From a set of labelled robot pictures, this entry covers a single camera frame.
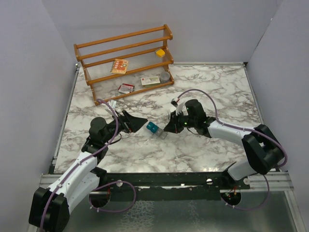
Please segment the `blue and grey pill organizer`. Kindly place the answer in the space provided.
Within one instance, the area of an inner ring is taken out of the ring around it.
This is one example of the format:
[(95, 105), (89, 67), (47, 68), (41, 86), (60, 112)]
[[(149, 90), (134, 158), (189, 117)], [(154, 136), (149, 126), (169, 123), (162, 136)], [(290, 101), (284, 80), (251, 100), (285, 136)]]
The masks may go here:
[(161, 128), (159, 128), (155, 123), (153, 122), (149, 122), (146, 126), (146, 128), (153, 133), (154, 135), (156, 135), (157, 137), (159, 137), (160, 139), (164, 140), (167, 136), (167, 133), (165, 131), (163, 131)]

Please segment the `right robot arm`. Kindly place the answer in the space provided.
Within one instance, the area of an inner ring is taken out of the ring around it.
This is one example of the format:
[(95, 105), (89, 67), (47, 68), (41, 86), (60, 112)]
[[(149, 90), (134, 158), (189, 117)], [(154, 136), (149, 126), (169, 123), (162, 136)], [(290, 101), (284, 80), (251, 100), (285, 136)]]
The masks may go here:
[(284, 159), (278, 140), (266, 125), (241, 128), (219, 123), (216, 118), (206, 115), (202, 104), (196, 99), (181, 103), (171, 111), (164, 131), (177, 134), (185, 128), (194, 128), (199, 135), (226, 140), (244, 149), (246, 158), (224, 170), (222, 184), (227, 189), (233, 189), (246, 176), (267, 174)]

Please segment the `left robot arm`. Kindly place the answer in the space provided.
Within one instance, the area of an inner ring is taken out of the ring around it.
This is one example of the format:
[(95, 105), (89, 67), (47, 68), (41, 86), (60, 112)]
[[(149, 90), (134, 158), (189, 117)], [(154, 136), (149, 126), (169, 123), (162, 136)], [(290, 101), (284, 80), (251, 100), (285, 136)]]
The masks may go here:
[(29, 224), (46, 232), (63, 231), (80, 201), (93, 189), (100, 191), (106, 187), (105, 171), (97, 165), (114, 138), (121, 132), (137, 132), (147, 121), (125, 110), (115, 112), (110, 123), (102, 117), (94, 118), (90, 123), (89, 136), (75, 162), (54, 183), (45, 189), (39, 187), (34, 192)]

